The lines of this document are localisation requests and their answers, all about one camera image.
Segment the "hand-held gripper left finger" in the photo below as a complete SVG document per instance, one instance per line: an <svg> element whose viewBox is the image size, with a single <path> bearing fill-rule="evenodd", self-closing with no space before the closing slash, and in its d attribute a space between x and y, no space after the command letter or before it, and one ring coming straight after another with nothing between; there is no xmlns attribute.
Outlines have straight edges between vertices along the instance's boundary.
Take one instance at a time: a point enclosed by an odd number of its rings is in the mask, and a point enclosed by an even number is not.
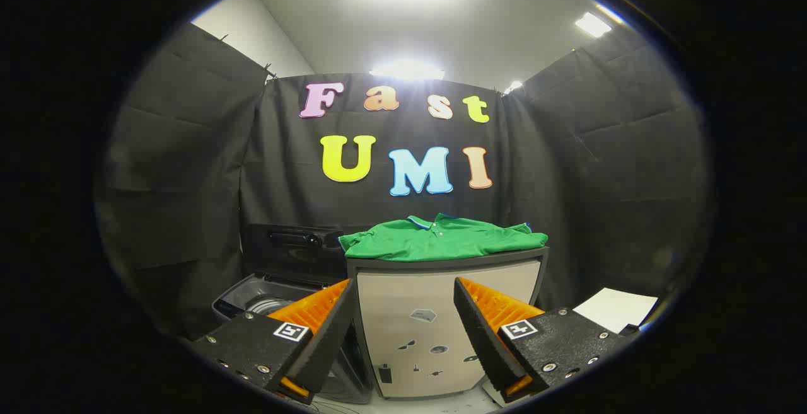
<svg viewBox="0 0 807 414"><path fill-rule="evenodd" d="M194 340L192 351L233 379L310 405L352 324L356 290L351 277L274 313L245 311Z"/></svg>

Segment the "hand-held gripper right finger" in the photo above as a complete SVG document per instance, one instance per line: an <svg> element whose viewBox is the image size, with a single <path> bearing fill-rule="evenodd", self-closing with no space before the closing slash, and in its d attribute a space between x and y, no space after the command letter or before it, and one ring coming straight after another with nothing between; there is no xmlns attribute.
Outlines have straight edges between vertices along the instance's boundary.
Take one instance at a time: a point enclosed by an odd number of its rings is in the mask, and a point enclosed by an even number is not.
<svg viewBox="0 0 807 414"><path fill-rule="evenodd" d="M543 311L455 277L453 304L482 370L505 403L577 379L631 342L569 308Z"/></svg>

